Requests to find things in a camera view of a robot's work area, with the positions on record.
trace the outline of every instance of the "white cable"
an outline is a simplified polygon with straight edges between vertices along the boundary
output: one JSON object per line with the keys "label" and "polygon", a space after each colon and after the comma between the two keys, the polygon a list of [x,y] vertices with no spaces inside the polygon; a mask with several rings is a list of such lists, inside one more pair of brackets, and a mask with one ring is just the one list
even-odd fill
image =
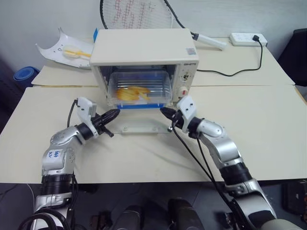
{"label": "white cable", "polygon": [[30,188],[31,193],[32,193],[32,197],[33,197],[33,213],[35,212],[35,198],[34,198],[34,193],[33,190],[31,188],[31,186],[29,184],[27,184],[27,186]]}
{"label": "white cable", "polygon": [[168,228],[166,230],[169,230],[169,228],[174,224],[174,222],[170,223]]}

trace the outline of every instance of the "black chair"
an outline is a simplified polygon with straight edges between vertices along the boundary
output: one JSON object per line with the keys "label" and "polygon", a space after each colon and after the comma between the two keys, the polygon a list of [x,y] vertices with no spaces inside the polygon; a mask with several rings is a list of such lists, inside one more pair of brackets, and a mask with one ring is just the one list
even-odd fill
{"label": "black chair", "polygon": [[307,29],[293,31],[278,63],[296,85],[307,86]]}
{"label": "black chair", "polygon": [[12,79],[13,74],[14,72],[0,59],[0,133],[23,95]]}

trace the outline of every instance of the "white wall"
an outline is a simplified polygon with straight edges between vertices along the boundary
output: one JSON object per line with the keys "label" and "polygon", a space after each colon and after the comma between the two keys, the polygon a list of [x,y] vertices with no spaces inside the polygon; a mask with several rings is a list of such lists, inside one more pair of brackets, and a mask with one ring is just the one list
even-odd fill
{"label": "white wall", "polygon": [[[58,27],[71,36],[92,37],[102,27],[100,0],[0,1],[0,58],[13,70],[41,69],[42,48],[53,46]],[[169,0],[181,22],[192,31],[212,37],[231,32],[263,33],[278,58],[294,29],[307,27],[306,0]]]}

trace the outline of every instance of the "transparent plastic tray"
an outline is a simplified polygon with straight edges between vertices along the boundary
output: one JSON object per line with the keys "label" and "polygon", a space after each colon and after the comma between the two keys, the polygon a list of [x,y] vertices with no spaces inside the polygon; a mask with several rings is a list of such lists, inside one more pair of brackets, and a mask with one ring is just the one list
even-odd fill
{"label": "transparent plastic tray", "polygon": [[[120,88],[127,89],[131,86],[149,89],[150,92],[146,94],[149,100],[145,100],[141,96],[134,101],[117,98],[117,90]],[[172,98],[169,75],[162,70],[113,72],[109,79],[107,98],[109,104],[117,105],[118,108],[162,107],[169,103]]]}

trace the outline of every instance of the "racket handle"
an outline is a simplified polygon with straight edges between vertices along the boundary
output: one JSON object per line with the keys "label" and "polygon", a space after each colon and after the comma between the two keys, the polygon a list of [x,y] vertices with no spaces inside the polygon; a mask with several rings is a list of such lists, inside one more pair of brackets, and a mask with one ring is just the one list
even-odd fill
{"label": "racket handle", "polygon": [[220,41],[217,41],[213,38],[207,37],[207,36],[202,35],[202,34],[199,34],[198,36],[196,36],[194,38],[194,40],[201,42],[201,43],[205,43],[205,44],[214,46],[214,47],[216,47],[220,50],[223,50],[227,45],[226,42],[220,42]]}

